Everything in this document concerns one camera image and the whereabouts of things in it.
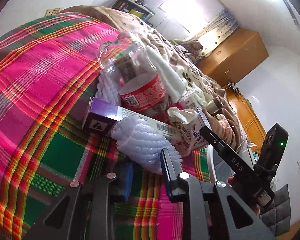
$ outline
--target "silver bolt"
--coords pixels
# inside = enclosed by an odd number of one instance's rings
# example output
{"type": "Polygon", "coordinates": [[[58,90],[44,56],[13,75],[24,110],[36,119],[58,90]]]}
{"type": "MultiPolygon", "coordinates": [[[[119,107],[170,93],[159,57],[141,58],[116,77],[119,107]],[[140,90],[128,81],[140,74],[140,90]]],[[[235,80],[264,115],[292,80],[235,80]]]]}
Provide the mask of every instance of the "silver bolt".
{"type": "Polygon", "coordinates": [[[190,175],[187,172],[182,172],[179,174],[179,177],[182,179],[189,179],[190,175]]]}
{"type": "Polygon", "coordinates": [[[107,174],[107,178],[108,178],[108,179],[114,179],[116,176],[117,176],[117,174],[115,174],[114,172],[109,172],[109,173],[107,174]]]}
{"type": "Polygon", "coordinates": [[[77,180],[74,180],[70,183],[70,187],[78,187],[80,185],[80,182],[77,180]]]}
{"type": "Polygon", "coordinates": [[[220,181],[217,182],[217,186],[218,187],[226,187],[226,183],[224,181],[220,180],[220,181]]]}

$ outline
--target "wooden cabinet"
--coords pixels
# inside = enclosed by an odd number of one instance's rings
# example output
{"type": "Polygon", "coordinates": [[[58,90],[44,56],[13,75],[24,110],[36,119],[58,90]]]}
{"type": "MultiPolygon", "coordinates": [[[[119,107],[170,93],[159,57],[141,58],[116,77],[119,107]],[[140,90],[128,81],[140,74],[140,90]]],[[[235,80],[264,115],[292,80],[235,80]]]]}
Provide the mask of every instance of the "wooden cabinet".
{"type": "Polygon", "coordinates": [[[257,145],[252,147],[251,150],[260,154],[259,151],[266,137],[262,124],[242,94],[235,95],[231,88],[227,89],[226,92],[229,104],[237,113],[249,140],[257,145]]]}
{"type": "Polygon", "coordinates": [[[223,87],[237,83],[268,56],[259,33],[237,29],[196,66],[223,87]]]}

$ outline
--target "gray cushion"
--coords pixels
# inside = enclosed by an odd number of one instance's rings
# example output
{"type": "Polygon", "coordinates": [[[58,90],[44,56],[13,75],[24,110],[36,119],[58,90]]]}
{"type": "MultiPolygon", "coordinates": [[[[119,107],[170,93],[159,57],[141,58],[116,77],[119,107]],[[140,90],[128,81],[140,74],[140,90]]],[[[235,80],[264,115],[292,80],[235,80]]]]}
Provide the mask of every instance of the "gray cushion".
{"type": "Polygon", "coordinates": [[[291,207],[288,185],[274,193],[274,200],[267,209],[260,208],[260,218],[275,236],[290,231],[291,207]]]}

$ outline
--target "bed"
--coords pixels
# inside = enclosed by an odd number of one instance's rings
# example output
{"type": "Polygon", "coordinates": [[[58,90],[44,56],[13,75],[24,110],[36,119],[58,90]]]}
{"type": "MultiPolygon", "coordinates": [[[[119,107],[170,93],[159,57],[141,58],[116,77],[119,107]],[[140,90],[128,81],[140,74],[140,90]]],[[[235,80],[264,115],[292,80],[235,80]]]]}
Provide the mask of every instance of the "bed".
{"type": "MultiPolygon", "coordinates": [[[[89,98],[96,92],[98,48],[102,42],[116,39],[121,31],[140,33],[142,41],[158,50],[186,82],[191,85],[195,79],[198,86],[220,98],[223,119],[210,116],[208,120],[214,132],[233,148],[242,146],[240,122],[226,101],[225,91],[156,30],[133,15],[111,10],[68,9],[0,38],[3,238],[21,239],[72,180],[84,183],[95,179],[106,166],[124,161],[114,140],[81,129],[89,98]]],[[[183,169],[209,181],[205,149],[185,157],[183,169]]],[[[169,202],[160,175],[140,167],[134,172],[128,203],[114,207],[117,239],[180,239],[182,204],[169,202]]]]}

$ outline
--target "curtain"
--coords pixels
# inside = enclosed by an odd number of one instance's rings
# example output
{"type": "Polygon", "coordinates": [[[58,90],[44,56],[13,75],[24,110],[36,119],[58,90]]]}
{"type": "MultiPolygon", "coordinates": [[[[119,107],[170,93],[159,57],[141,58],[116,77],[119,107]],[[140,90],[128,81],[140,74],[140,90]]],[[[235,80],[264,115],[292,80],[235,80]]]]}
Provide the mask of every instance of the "curtain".
{"type": "Polygon", "coordinates": [[[238,28],[240,28],[240,26],[237,20],[227,9],[224,9],[216,18],[209,22],[202,31],[181,45],[188,47],[190,44],[194,44],[195,41],[199,41],[203,47],[198,55],[196,55],[196,59],[199,60],[209,56],[221,42],[238,28]]]}

